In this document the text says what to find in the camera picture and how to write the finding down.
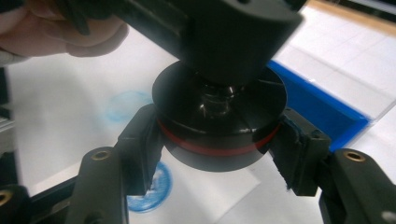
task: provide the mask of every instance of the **human hand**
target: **human hand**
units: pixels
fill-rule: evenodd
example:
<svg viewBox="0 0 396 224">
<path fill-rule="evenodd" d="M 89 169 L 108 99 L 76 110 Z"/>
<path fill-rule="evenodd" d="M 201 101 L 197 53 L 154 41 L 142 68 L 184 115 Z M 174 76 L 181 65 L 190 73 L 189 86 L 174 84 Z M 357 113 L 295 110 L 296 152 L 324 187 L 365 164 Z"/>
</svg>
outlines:
<svg viewBox="0 0 396 224">
<path fill-rule="evenodd" d="M 0 49 L 26 57 L 64 52 L 92 57 L 116 49 L 128 34 L 116 17 L 88 24 L 91 34 L 81 35 L 53 0 L 26 0 L 24 7 L 0 15 Z"/>
</svg>

